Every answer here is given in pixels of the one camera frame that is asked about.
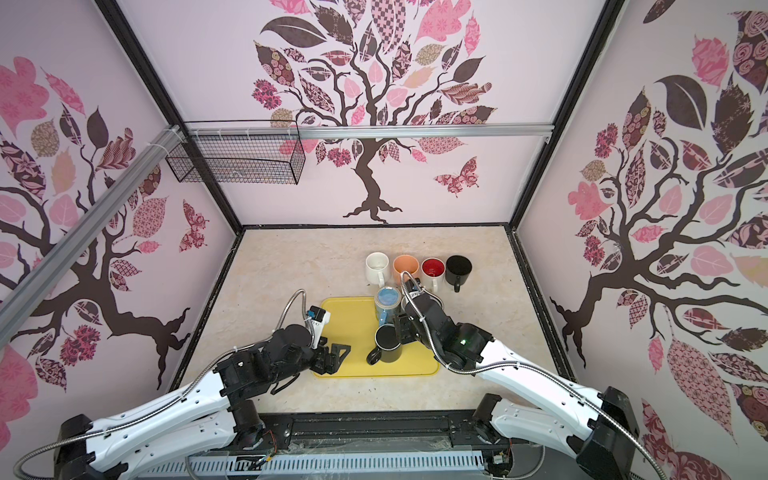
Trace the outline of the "light blue butterfly mug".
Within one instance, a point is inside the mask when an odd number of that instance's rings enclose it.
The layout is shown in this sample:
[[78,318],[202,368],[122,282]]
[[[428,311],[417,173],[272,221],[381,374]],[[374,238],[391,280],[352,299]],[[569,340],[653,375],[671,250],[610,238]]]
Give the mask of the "light blue butterfly mug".
[[380,326],[393,324],[401,307],[401,293],[390,286],[380,288],[374,296],[375,314]]

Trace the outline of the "black mug white rim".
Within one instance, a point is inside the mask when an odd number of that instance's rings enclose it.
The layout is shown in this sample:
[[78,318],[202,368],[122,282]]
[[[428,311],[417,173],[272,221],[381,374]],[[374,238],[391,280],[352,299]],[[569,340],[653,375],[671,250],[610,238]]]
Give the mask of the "black mug white rim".
[[368,365],[394,363],[400,359],[402,344],[393,324],[381,325],[375,333],[374,342],[374,348],[366,357]]

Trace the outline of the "small white mug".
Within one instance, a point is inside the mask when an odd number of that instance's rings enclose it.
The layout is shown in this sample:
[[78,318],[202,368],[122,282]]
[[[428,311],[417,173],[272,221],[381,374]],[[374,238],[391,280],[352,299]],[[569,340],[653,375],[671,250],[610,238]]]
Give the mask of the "small white mug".
[[437,293],[444,281],[445,263],[438,258],[426,258],[421,263],[421,284],[431,293]]

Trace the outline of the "cream and peach mug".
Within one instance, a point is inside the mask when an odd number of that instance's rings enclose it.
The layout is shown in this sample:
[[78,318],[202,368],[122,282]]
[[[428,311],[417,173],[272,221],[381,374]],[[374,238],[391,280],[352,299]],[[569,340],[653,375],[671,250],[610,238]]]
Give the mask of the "cream and peach mug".
[[417,278],[420,271],[420,263],[418,259],[409,254],[402,254],[397,256],[392,263],[393,278],[396,285],[400,285],[401,274],[408,272],[412,277]]

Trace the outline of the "white ribbed mug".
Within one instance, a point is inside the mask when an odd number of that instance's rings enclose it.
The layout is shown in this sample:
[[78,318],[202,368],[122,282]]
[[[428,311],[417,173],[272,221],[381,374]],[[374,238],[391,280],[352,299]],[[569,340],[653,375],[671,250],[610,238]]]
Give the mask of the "white ribbed mug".
[[390,260],[383,252],[372,252],[365,259],[365,278],[378,288],[385,287],[391,277]]

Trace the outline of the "yellow plastic tray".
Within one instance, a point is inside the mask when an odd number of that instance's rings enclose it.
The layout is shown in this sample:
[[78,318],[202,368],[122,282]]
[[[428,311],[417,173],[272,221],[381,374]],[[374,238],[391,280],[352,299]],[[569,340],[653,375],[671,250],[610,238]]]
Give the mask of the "yellow plastic tray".
[[351,347],[334,378],[417,377],[434,375],[439,370],[432,354],[416,342],[403,346],[395,362],[367,363],[378,328],[372,297],[331,297],[325,299],[321,307],[331,314],[329,324],[323,329],[328,343]]

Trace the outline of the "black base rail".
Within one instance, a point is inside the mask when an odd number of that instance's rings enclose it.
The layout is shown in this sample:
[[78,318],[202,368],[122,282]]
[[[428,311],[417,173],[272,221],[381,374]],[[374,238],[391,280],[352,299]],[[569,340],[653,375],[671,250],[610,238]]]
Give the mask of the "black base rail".
[[494,454],[510,449],[511,441],[481,428],[471,410],[374,411],[333,413],[266,413],[253,445],[226,449],[237,453],[286,453],[299,447],[346,446],[354,441],[425,440],[449,449],[468,448]]

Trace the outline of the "silver rail back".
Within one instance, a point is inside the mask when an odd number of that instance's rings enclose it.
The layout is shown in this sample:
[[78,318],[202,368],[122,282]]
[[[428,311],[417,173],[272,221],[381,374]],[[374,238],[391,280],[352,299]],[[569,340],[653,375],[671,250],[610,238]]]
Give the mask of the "silver rail back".
[[225,126],[223,123],[205,127],[187,127],[191,136],[235,136],[256,138],[283,135],[295,139],[383,139],[427,137],[545,137],[549,138],[554,126],[545,123],[497,123],[477,125],[407,125],[407,126]]

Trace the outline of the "silver rail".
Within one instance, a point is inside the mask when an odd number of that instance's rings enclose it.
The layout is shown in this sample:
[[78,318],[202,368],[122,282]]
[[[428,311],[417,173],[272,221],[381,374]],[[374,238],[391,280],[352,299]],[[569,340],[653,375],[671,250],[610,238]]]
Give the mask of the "silver rail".
[[109,188],[78,223],[66,233],[38,267],[16,287],[1,306],[1,344],[11,337],[32,315],[36,307],[76,263],[90,242],[106,227],[108,221],[125,204],[151,171],[183,140],[179,126],[168,126],[139,154],[115,184]]
[[545,123],[497,123],[477,125],[407,125],[407,126],[225,126],[223,123],[205,127],[187,127],[191,136],[235,136],[256,138],[283,135],[295,139],[383,139],[427,137],[545,137],[549,138],[554,126]]

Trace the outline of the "silver rail left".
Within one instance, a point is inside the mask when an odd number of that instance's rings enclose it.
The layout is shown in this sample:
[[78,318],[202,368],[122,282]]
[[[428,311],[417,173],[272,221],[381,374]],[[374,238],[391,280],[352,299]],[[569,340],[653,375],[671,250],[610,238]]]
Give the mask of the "silver rail left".
[[16,287],[1,306],[1,344],[11,337],[32,315],[36,307],[76,263],[90,242],[106,227],[108,221],[125,204],[151,171],[183,140],[179,126],[168,126],[139,154],[115,184],[109,188],[78,223],[66,233],[38,267]]

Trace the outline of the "black right corner post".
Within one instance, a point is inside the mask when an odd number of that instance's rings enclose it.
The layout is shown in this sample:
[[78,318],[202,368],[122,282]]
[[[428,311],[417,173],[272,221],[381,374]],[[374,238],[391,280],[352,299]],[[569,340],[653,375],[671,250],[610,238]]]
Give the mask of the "black right corner post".
[[518,202],[508,222],[509,229],[515,232],[519,229],[533,196],[542,180],[544,173],[552,159],[558,143],[565,134],[577,104],[587,86],[588,81],[605,50],[608,41],[620,21],[620,17],[626,6],[624,0],[608,0],[603,3],[596,24],[587,41],[584,51],[579,59],[575,72],[568,84],[564,97],[556,111],[552,133],[544,141],[538,156],[523,184],[523,189]]

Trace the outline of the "black corner frame post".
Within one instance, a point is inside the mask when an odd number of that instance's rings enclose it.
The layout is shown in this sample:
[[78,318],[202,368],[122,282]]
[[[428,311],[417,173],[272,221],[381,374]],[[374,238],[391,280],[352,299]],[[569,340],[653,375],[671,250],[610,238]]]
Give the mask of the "black corner frame post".
[[200,175],[231,230],[236,236],[240,235],[244,231],[243,224],[237,218],[222,188],[215,181],[211,169],[203,160],[203,154],[198,148],[196,141],[190,137],[186,122],[179,113],[118,2],[113,0],[95,0],[95,5],[127,55],[134,70],[141,78],[161,115],[171,127],[178,128],[193,169]]

